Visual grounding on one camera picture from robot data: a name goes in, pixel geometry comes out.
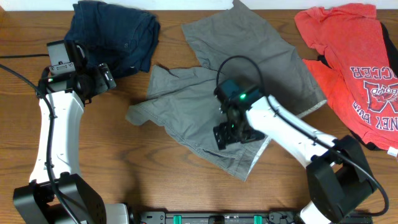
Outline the grey shorts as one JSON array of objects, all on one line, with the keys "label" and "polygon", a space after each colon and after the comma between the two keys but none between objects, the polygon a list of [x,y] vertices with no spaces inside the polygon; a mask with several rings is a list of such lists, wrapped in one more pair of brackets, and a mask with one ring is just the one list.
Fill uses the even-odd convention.
[{"label": "grey shorts", "polygon": [[218,149],[213,128],[226,120],[213,92],[216,84],[240,78],[266,90],[288,111],[304,117],[326,97],[296,48],[241,1],[231,9],[182,26],[199,66],[168,70],[154,66],[147,99],[129,107],[126,119],[152,121],[194,154],[246,180],[270,143],[236,143]]}]

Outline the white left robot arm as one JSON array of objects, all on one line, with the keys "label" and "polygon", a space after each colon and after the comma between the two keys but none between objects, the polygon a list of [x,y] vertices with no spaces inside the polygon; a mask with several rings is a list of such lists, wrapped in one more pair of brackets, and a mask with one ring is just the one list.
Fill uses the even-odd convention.
[{"label": "white left robot arm", "polygon": [[81,44],[47,44],[51,64],[33,88],[41,111],[40,140],[26,186],[13,203],[26,223],[131,223],[124,203],[106,204],[83,180],[79,163],[80,121],[94,96],[115,88],[105,63],[88,66]]}]

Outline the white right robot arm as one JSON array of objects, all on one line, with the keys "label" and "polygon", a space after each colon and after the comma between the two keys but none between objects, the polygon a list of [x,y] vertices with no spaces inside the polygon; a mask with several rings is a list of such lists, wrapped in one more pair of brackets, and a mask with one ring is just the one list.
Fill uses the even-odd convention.
[{"label": "white right robot arm", "polygon": [[226,122],[214,127],[219,149],[270,136],[305,168],[310,203],[299,213],[304,223],[370,223],[356,207],[376,191],[374,176],[357,140],[337,139],[287,111],[257,87],[228,80],[215,88]]}]

